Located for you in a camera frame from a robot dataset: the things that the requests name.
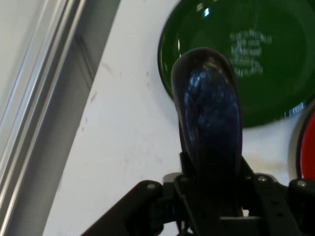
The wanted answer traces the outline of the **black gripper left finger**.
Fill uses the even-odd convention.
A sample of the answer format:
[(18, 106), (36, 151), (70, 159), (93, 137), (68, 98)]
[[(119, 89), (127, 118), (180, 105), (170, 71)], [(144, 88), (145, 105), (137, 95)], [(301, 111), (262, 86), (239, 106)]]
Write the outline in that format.
[(184, 199), (175, 179), (160, 184), (144, 180), (83, 232), (85, 236), (158, 236), (174, 222), (179, 236), (193, 236)]

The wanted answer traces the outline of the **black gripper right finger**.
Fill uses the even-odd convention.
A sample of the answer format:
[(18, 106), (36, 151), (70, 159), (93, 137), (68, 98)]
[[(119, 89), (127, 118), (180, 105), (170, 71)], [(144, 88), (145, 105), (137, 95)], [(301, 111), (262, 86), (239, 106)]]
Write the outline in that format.
[(313, 236), (315, 183), (296, 178), (284, 186), (271, 175), (255, 174), (238, 160), (239, 193), (249, 216), (238, 220), (238, 236)]

